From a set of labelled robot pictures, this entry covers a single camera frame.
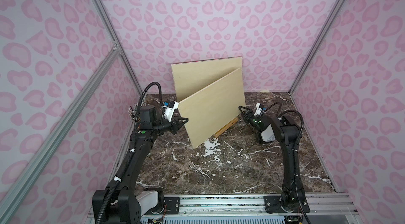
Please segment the wooden easel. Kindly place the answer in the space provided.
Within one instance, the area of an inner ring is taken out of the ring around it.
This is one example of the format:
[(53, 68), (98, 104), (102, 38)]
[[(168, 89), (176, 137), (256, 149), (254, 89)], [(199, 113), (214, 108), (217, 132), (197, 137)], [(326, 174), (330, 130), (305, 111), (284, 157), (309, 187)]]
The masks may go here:
[(231, 120), (228, 124), (226, 124), (225, 126), (223, 126), (220, 130), (218, 130), (215, 134), (214, 134), (214, 138), (218, 138), (221, 134), (223, 134), (225, 131), (227, 131), (230, 127), (232, 127), (235, 123), (237, 123), (239, 120), (239, 118), (234, 118), (233, 120)]

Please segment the plywood board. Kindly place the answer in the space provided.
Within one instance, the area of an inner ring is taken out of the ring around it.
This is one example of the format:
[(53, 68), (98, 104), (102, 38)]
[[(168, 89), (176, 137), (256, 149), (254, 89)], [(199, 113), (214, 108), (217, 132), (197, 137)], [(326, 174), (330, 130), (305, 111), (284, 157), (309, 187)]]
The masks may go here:
[(192, 147), (196, 149), (238, 117), (238, 107), (245, 105), (241, 68), (182, 100), (178, 110), (188, 119), (185, 128)]
[(177, 100), (193, 95), (240, 67), (241, 57), (173, 64), (171, 69)]

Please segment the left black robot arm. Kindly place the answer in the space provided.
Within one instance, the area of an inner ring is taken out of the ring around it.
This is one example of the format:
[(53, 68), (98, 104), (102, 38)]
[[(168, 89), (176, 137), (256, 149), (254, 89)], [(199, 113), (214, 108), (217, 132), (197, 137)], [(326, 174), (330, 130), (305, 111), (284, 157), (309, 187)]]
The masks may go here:
[(188, 122), (187, 118), (174, 115), (178, 105), (176, 101), (164, 102), (162, 117), (158, 117), (154, 106), (142, 107), (133, 114), (134, 130), (123, 162), (106, 188), (97, 190), (92, 197), (97, 224), (138, 224), (146, 213), (165, 214), (162, 189), (146, 189), (139, 195), (135, 195), (134, 189), (157, 138), (165, 132), (176, 134)]

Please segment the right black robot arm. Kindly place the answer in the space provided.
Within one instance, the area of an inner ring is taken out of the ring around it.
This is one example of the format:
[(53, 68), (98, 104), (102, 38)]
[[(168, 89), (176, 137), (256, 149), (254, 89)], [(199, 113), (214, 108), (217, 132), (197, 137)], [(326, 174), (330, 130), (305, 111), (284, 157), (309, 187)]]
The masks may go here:
[(282, 192), (278, 198), (264, 197), (266, 213), (301, 213), (306, 216), (310, 208), (301, 181), (299, 162), (303, 117), (296, 110), (282, 111), (281, 108), (280, 102), (268, 107), (257, 103), (255, 110), (238, 107), (245, 123), (254, 128), (257, 142), (266, 144), (277, 141), (282, 153)]

